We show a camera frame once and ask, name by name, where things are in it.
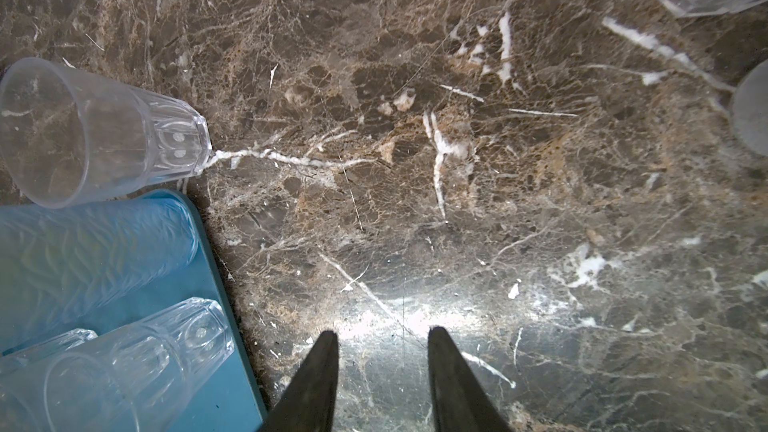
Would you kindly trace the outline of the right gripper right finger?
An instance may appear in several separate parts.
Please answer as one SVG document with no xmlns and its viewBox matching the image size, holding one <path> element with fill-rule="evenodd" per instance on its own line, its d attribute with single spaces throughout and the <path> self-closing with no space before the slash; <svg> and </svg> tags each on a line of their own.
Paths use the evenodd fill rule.
<svg viewBox="0 0 768 432">
<path fill-rule="evenodd" d="M 429 331 L 428 370 L 436 431 L 512 431 L 443 327 Z"/>
</svg>

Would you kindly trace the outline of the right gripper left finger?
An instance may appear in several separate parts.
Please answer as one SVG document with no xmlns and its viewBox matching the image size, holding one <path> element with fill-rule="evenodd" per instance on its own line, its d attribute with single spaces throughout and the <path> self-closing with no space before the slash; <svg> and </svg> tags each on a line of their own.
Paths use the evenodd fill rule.
<svg viewBox="0 0 768 432">
<path fill-rule="evenodd" d="M 331 431 L 338 377 L 338 337 L 325 330 L 258 431 Z"/>
</svg>

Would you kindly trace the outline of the teal plastic tray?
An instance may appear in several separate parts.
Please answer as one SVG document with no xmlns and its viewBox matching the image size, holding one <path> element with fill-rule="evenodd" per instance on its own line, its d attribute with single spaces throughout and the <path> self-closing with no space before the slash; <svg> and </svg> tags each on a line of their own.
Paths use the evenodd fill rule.
<svg viewBox="0 0 768 432">
<path fill-rule="evenodd" d="M 93 330 L 100 337 L 192 297 L 214 300 L 226 315 L 233 334 L 234 351 L 165 431 L 254 431 L 263 422 L 265 407 L 245 356 L 202 220 L 189 199 L 179 193 L 160 189 L 135 199 L 140 198 L 173 198 L 187 208 L 199 236 L 192 262 L 23 345 L 8 350 L 1 348 L 1 357 L 75 328 Z"/>
</svg>

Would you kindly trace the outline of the clear faceted cup back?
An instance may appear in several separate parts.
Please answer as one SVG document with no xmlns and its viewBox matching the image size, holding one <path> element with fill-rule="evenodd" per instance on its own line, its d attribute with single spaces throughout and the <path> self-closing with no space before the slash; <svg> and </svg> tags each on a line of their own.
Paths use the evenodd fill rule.
<svg viewBox="0 0 768 432">
<path fill-rule="evenodd" d="M 234 351 L 220 304 L 192 297 L 1 378 L 4 431 L 165 431 Z"/>
</svg>

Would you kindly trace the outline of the clear faceted cup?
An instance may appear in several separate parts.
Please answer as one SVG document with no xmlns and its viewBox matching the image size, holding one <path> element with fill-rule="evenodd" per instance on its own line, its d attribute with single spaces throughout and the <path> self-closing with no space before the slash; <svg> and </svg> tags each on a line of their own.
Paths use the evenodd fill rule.
<svg viewBox="0 0 768 432">
<path fill-rule="evenodd" d="M 220 304 L 192 297 L 1 378 L 4 431 L 165 431 L 234 351 Z"/>
<path fill-rule="evenodd" d="M 25 349 L 1 357 L 1 374 L 9 374 L 57 353 L 71 350 L 98 337 L 90 329 L 75 328 Z"/>
</svg>

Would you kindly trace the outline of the blue textured plastic cup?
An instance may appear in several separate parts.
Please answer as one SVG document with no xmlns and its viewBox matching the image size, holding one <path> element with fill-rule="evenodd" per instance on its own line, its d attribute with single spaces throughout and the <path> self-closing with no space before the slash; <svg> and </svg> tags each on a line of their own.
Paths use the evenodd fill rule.
<svg viewBox="0 0 768 432">
<path fill-rule="evenodd" d="M 188 266 L 199 236 L 173 198 L 1 209 L 1 348 Z"/>
</svg>

